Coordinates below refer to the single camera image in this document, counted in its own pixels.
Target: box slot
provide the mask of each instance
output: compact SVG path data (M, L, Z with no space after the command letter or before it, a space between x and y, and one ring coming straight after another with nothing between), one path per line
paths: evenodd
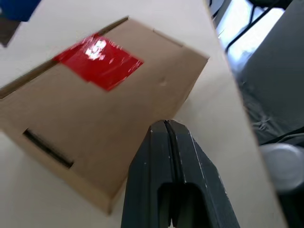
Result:
M68 169L72 167L74 164L73 161L69 161L67 158L65 158L62 154L60 154L58 151L54 150L54 148L50 147L47 143L45 143L44 140L37 137L31 130L26 129L23 133L27 139L29 139L32 143L34 143L37 147L39 147L41 150L43 150L45 153L50 155L52 158L54 158L57 162L61 163Z

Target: floor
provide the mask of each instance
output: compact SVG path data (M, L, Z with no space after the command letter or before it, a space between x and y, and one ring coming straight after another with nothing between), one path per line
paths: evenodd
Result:
M249 22L252 4L247 0L232 0L221 22L217 27L218 38L225 48L233 38L242 31ZM254 19L263 10L256 8ZM272 9L244 36L242 36L228 52L228 60L234 75L242 69L248 58L254 53L269 33L274 24L283 14L282 9Z

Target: red label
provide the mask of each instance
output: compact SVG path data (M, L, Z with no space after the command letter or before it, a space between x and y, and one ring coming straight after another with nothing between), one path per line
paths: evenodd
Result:
M54 57L84 80L111 90L133 73L142 61L105 37L93 34Z

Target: gray fabric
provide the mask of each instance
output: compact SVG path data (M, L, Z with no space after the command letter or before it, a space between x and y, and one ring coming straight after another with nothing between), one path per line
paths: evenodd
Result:
M256 100L277 126L277 135L258 130L267 134L260 143L304 126L304 0L290 4L238 78L246 85L243 96Z
M244 107L251 121L253 131L257 136L260 144L274 139L284 134L284 130L276 121L267 114L261 104L248 91L246 84L240 84L239 88L242 92Z

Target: table surface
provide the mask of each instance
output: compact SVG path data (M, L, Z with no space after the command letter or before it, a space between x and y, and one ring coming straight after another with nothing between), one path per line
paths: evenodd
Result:
M176 115L215 163L241 227L283 228L241 99L202 0L43 0L0 49L0 87L105 25L130 15L185 42L209 62ZM6 228L118 228L121 197L106 217L0 133L0 221Z

